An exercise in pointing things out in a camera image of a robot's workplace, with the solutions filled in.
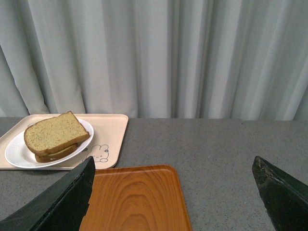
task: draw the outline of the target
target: gray countertop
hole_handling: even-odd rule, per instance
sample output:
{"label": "gray countertop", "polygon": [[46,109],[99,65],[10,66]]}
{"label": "gray countertop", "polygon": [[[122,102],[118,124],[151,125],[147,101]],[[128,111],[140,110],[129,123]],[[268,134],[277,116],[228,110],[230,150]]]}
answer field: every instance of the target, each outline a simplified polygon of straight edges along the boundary
{"label": "gray countertop", "polygon": [[[0,118],[0,136],[21,118]],[[172,165],[194,231],[273,231],[252,164],[259,155],[308,184],[308,122],[130,119],[115,167]],[[0,220],[66,171],[1,170]]]}

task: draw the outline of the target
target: wooden tray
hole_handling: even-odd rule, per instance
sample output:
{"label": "wooden tray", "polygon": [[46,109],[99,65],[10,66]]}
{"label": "wooden tray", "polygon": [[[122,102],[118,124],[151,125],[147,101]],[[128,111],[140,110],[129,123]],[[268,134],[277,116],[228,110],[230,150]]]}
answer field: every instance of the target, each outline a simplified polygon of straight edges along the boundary
{"label": "wooden tray", "polygon": [[191,231],[180,181],[168,165],[97,170],[80,231]]}
{"label": "wooden tray", "polygon": [[[5,159],[5,149],[9,142],[29,125],[59,114],[29,115],[0,138],[0,169],[20,169]],[[94,129],[94,136],[88,147],[77,156],[60,164],[43,169],[71,170],[92,155],[96,169],[113,167],[118,160],[128,117],[126,115],[74,114],[77,118],[88,121]]]}

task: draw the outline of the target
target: black object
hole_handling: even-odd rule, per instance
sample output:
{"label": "black object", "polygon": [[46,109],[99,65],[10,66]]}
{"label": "black object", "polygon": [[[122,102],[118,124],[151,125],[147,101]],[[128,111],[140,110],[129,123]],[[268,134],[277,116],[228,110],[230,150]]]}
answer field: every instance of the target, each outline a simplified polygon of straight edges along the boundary
{"label": "black object", "polygon": [[89,207],[94,174],[91,156],[2,220],[0,231],[78,231]]}
{"label": "black object", "polygon": [[308,231],[308,186],[256,156],[252,171],[277,231]]}

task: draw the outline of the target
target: bunny illustration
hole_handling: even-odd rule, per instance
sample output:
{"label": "bunny illustration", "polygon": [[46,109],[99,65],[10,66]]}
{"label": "bunny illustration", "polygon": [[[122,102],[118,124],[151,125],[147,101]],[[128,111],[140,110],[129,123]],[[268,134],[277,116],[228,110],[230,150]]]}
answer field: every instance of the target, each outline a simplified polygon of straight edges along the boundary
{"label": "bunny illustration", "polygon": [[108,149],[109,146],[107,144],[96,144],[90,149],[90,152],[87,153],[86,158],[88,158],[89,156],[93,156],[94,162],[107,162],[109,157]]}

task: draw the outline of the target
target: sandwich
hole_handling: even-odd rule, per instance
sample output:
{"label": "sandwich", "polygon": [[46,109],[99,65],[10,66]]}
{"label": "sandwich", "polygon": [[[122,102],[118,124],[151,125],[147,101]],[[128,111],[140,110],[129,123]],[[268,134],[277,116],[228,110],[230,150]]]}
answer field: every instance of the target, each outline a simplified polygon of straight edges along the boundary
{"label": "sandwich", "polygon": [[28,127],[24,133],[27,148],[41,163],[68,156],[89,137],[89,132],[71,111],[41,120]]}

